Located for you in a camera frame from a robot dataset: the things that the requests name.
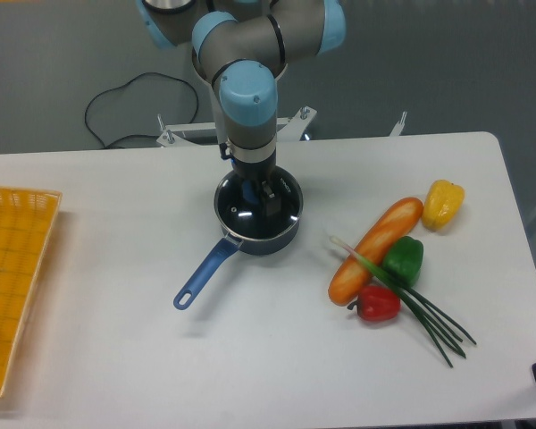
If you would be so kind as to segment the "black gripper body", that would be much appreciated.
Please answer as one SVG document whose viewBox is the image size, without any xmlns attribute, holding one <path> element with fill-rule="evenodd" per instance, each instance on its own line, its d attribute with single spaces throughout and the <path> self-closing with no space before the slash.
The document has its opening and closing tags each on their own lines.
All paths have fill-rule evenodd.
<svg viewBox="0 0 536 429">
<path fill-rule="evenodd" d="M 273 151 L 269 157 L 258 163 L 246 163 L 232 155 L 231 167 L 231 181 L 252 181 L 258 183 L 268 181 L 276 167 L 276 151 Z"/>
</svg>

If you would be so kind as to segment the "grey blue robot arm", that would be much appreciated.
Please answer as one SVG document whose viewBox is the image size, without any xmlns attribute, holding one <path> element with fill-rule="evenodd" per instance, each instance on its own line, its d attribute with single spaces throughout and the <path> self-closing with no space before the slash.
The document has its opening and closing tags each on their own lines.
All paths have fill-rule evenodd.
<svg viewBox="0 0 536 429">
<path fill-rule="evenodd" d="M 244 200 L 265 216 L 281 210 L 274 191 L 277 77 L 288 63 L 340 46 L 338 1 L 139 1 L 158 46 L 190 43 L 194 65 L 219 106 L 221 156 L 232 162 Z"/>
</svg>

